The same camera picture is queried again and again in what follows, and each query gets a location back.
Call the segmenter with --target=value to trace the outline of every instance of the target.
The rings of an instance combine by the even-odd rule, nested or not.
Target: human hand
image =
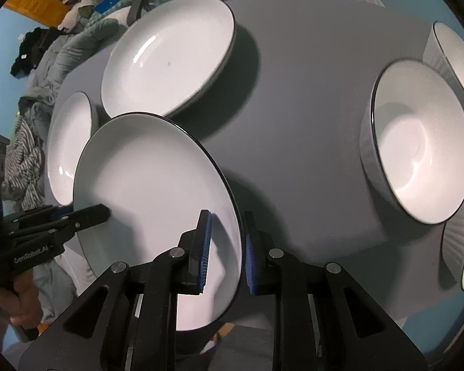
[[[32,270],[14,278],[14,293],[0,287],[0,331],[8,322],[25,329],[36,327],[43,316]]]

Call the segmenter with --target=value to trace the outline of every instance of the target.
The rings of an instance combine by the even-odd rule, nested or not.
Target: white plate
[[[444,23],[435,22],[429,34],[423,61],[450,84],[464,109],[464,41]]]
[[[361,124],[373,186],[415,219],[436,224],[464,200],[464,111],[445,80],[416,60],[389,65]]]
[[[171,0],[135,22],[117,42],[101,83],[107,114],[168,116],[196,100],[224,67],[235,35],[220,0]]]
[[[225,179],[204,148],[165,118],[128,113],[89,140],[74,182],[74,209],[102,203],[101,225],[78,232],[96,276],[113,262],[152,261],[196,227],[201,209],[213,214],[204,293],[179,296],[177,329],[216,320],[234,299],[243,261],[238,212]]]
[[[92,110],[82,92],[70,96],[50,126],[46,172],[55,199],[61,205],[72,203],[75,169],[92,133]]]

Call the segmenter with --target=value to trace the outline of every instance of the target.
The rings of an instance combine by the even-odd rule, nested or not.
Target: bowl exterior
[[[364,112],[359,134],[359,154],[367,179],[373,187],[395,208],[401,208],[386,179],[376,147],[376,137],[372,124],[372,100]]]
[[[447,57],[445,54],[443,54],[440,43],[436,38],[434,27],[435,24],[432,26],[432,30],[429,33],[428,42],[424,48],[423,62],[433,67],[447,81],[459,99],[462,109],[464,110],[464,88],[455,75],[452,66],[447,60]]]
[[[442,257],[462,289],[462,276],[464,272],[464,202],[445,224],[443,231]]]

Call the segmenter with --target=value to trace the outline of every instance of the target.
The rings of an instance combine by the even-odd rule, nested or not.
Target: black rim
[[[100,128],[100,122],[99,122],[99,118],[98,118],[98,113],[97,113],[97,109],[95,108],[95,106],[91,103],[91,100],[89,99],[89,96],[86,95],[84,92],[81,92],[84,96],[86,96],[86,99],[88,100],[89,102],[89,108],[91,110],[91,130],[90,130],[90,133],[89,133],[89,138],[91,138],[95,132],[97,132],[97,130]]]
[[[206,82],[201,86],[201,88],[199,88],[192,96],[190,96],[184,103],[181,103],[180,106],[178,106],[177,108],[175,108],[174,110],[172,110],[171,112],[169,113],[166,113],[165,116],[168,116],[168,117],[173,117],[173,116],[176,116],[178,113],[180,113],[181,111],[183,111],[185,108],[189,107],[192,103],[194,103],[197,99],[199,99],[208,89],[209,87],[213,84],[213,82],[216,80],[216,78],[218,78],[218,76],[221,74],[221,72],[223,71],[223,69],[225,68],[226,64],[229,62],[229,58],[232,54],[232,49],[234,48],[234,44],[235,44],[235,36],[237,34],[237,23],[235,21],[235,15],[234,13],[232,12],[232,10],[230,9],[229,5],[226,4],[225,2],[221,1],[221,0],[218,0],[220,1],[222,4],[224,4],[229,12],[230,12],[230,15],[232,17],[232,24],[233,24],[233,29],[232,29],[232,37],[230,38],[230,43],[227,47],[227,50],[224,54],[224,56],[222,57],[220,63],[218,64],[218,66],[215,68],[215,70],[213,71],[213,73],[210,75],[210,77],[206,80]],[[151,10],[151,12],[154,12],[155,10],[158,9],[158,7],[154,8],[153,10]],[[134,22],[130,28],[133,28],[136,26],[138,21]],[[112,49],[112,52],[115,51],[115,49],[117,48],[119,42],[122,40],[122,38],[120,38],[117,43],[115,44],[115,46],[113,47]],[[103,105],[103,108],[106,110],[105,108],[105,104],[103,102],[103,81],[105,80],[105,70],[106,68],[108,67],[108,64],[110,62],[110,58],[107,62],[107,65],[105,66],[105,69],[103,70],[103,76],[101,77],[101,103]]]
[[[381,77],[386,73],[386,71],[394,64],[396,63],[399,63],[401,61],[414,61],[415,63],[419,63],[419,64],[423,64],[424,66],[428,67],[430,70],[432,70],[433,72],[435,72],[438,76],[440,76],[442,79],[443,77],[430,65],[428,65],[427,63],[424,63],[420,60],[417,60],[415,58],[399,58],[397,60],[394,60],[392,62],[390,62],[389,64],[387,64],[385,66],[385,68],[380,72],[380,74],[378,75],[378,77],[376,78],[376,81],[373,85],[373,90],[372,90],[372,93],[371,93],[371,105],[370,105],[370,123],[371,123],[371,141],[373,143],[373,146],[375,147],[375,152],[376,152],[376,157],[377,157],[377,160],[378,160],[378,164],[380,166],[380,169],[381,171],[383,172],[384,174],[384,179],[385,179],[385,185],[387,186],[387,188],[389,189],[389,191],[392,193],[392,196],[394,197],[395,201],[397,202],[397,204],[399,204],[399,207],[406,213],[407,216],[409,216],[410,218],[412,218],[413,220],[415,221],[419,221],[420,223],[423,223],[423,224],[429,224],[429,225],[435,225],[435,224],[444,224],[446,221],[448,221],[451,217],[453,217],[457,212],[458,210],[461,208],[462,204],[464,203],[464,198],[462,199],[461,201],[461,204],[459,205],[459,207],[454,211],[453,214],[451,214],[447,219],[439,222],[439,223],[426,223],[422,220],[418,220],[416,219],[414,216],[412,216],[407,210],[406,208],[404,208],[404,206],[402,205],[402,203],[399,201],[399,199],[397,198],[397,195],[395,194],[392,186],[390,185],[390,182],[389,182],[389,179],[387,178],[387,174],[386,174],[386,171],[385,171],[385,167],[383,165],[383,162],[381,160],[381,157],[380,157],[380,150],[378,149],[378,144],[376,142],[376,129],[375,129],[375,98],[376,98],[376,91],[378,90],[378,85],[380,83],[380,80],[381,80]]]
[[[181,132],[183,132],[186,136],[188,136],[202,151],[203,153],[206,155],[206,157],[208,158],[208,160],[211,162],[211,164],[213,165],[213,167],[215,168],[216,172],[218,173],[218,175],[220,176],[220,179],[221,181],[223,182],[224,186],[225,186],[225,189],[227,190],[227,193],[229,194],[229,198],[230,198],[230,202],[232,203],[232,207],[234,208],[234,213],[235,213],[235,218],[237,220],[237,223],[238,223],[238,228],[239,228],[239,234],[240,234],[240,248],[241,248],[241,259],[240,259],[240,269],[239,269],[239,281],[238,281],[238,284],[237,284],[237,287],[235,289],[235,292],[234,292],[234,295],[232,296],[232,299],[229,303],[229,305],[226,307],[226,309],[220,314],[220,316],[218,316],[216,319],[214,319],[211,323],[217,321],[218,319],[220,319],[221,317],[223,317],[230,309],[230,307],[232,306],[232,304],[234,303],[234,301],[236,300],[237,298],[237,295],[239,293],[239,289],[241,287],[241,281],[242,281],[242,278],[243,278],[243,271],[244,271],[244,263],[245,263],[245,257],[246,257],[246,252],[245,252],[245,249],[246,249],[246,243],[245,243],[245,234],[244,234],[244,227],[243,227],[243,222],[241,221],[241,218],[240,218],[240,215],[239,215],[239,210],[237,208],[237,204],[235,202],[235,199],[234,199],[234,195],[232,193],[232,190],[230,189],[230,186],[229,186],[229,183],[227,182],[225,176],[223,175],[222,171],[220,170],[220,168],[218,167],[218,164],[216,164],[216,162],[213,160],[213,158],[211,157],[211,155],[208,153],[208,151],[205,149],[205,147],[201,144],[201,142],[199,142],[196,138],[194,138],[191,134],[189,134],[186,130],[184,130],[182,127],[180,127],[179,125],[175,124],[172,120],[169,120],[168,118],[165,118],[165,117],[162,117],[162,116],[159,116],[157,114],[153,114],[153,113],[145,113],[145,112],[131,112],[131,113],[124,113],[124,114],[120,114],[114,118],[111,118],[109,121],[107,121],[105,124],[103,124],[94,134],[96,134],[98,131],[100,131],[103,127],[105,127],[109,122],[111,122],[112,120],[115,120],[116,118],[119,118],[119,117],[122,117],[122,116],[130,116],[130,115],[145,115],[145,116],[151,116],[151,117],[156,117],[160,120],[164,120],[166,122],[168,122],[169,124],[171,124],[172,126],[176,127],[177,129],[179,129]],[[81,153],[80,155],[80,158],[79,158],[79,162],[80,160],[82,159],[83,157],[83,154],[86,150],[86,148],[88,147],[89,143],[92,141],[92,139],[89,139],[88,143],[86,144],[86,146],[84,147],[83,149],[83,152]],[[74,176],[74,188],[73,190],[75,190],[75,180],[76,180],[76,176]],[[83,250],[83,254],[84,254],[84,257],[86,258],[86,254],[84,252],[84,247],[82,244],[80,244],[80,247],[81,249]]]

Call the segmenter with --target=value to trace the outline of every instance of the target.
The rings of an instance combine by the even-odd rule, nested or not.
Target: black bracket
[[[195,265],[207,258],[210,228],[211,214],[203,210],[178,247],[146,264],[112,264],[31,344],[18,369],[123,371],[132,350],[131,371],[172,371],[177,294],[202,293],[206,274]]]
[[[407,335],[339,264],[317,267],[275,248],[245,214],[246,273],[252,294],[275,294],[274,371],[420,371],[427,362]],[[322,355],[317,357],[308,294],[313,295]]]
[[[109,217],[110,210],[103,204],[79,211],[49,205],[5,217],[0,234],[0,286],[62,254],[76,232]]]

